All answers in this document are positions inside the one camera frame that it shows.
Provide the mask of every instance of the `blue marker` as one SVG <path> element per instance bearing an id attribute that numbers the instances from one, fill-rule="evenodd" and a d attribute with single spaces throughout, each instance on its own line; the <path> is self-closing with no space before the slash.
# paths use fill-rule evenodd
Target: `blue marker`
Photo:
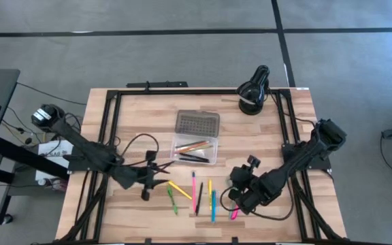
<path id="1" fill-rule="evenodd" d="M 211 192 L 212 209 L 211 209 L 211 223 L 216 222 L 216 191 Z"/>

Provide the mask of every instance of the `green highlighter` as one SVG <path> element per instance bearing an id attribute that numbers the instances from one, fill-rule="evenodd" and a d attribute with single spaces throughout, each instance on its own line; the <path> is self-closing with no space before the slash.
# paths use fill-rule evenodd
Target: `green highlighter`
<path id="1" fill-rule="evenodd" d="M 176 215 L 178 215 L 178 207 L 175 204 L 174 195 L 172 194 L 172 188 L 170 187 L 169 184 L 167 185 L 167 193 L 169 193 L 171 204 L 174 207 L 174 212 L 175 212 Z"/>

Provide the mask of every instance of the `clear plastic box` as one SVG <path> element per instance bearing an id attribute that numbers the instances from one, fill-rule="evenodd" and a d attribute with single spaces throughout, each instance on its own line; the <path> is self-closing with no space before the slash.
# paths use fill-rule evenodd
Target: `clear plastic box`
<path id="1" fill-rule="evenodd" d="M 182 145 L 186 145 L 194 142 L 202 142 L 202 141 L 208 141 L 209 143 L 207 145 L 212 147 L 186 152 L 186 154 L 191 154 L 193 156 L 203 157 L 205 159 L 208 159 L 209 160 L 208 163 L 180 160 L 180 158 L 190 159 L 190 157 L 185 157 L 177 153 L 176 146 L 182 146 Z M 216 163 L 217 160 L 217 147 L 218 147 L 218 142 L 215 137 L 204 137 L 204 136 L 185 135 L 185 134 L 176 133 L 174 136 L 174 140 L 171 144 L 170 158 L 175 161 L 181 161 L 187 163 L 196 163 L 196 164 L 201 163 L 201 164 L 213 165 Z"/>

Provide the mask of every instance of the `container lid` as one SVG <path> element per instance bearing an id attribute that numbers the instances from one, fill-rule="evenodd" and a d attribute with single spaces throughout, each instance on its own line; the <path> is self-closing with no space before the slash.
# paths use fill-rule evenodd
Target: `container lid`
<path id="1" fill-rule="evenodd" d="M 179 110 L 175 133 L 217 137 L 221 117 L 217 113 Z"/>

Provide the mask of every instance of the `black lamp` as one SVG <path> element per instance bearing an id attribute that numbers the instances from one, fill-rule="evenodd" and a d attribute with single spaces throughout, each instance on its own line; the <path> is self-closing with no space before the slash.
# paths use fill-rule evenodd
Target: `black lamp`
<path id="1" fill-rule="evenodd" d="M 264 96 L 269 88 L 269 67 L 258 66 L 252 78 L 237 88 L 238 107 L 247 115 L 256 115 L 263 109 Z"/>

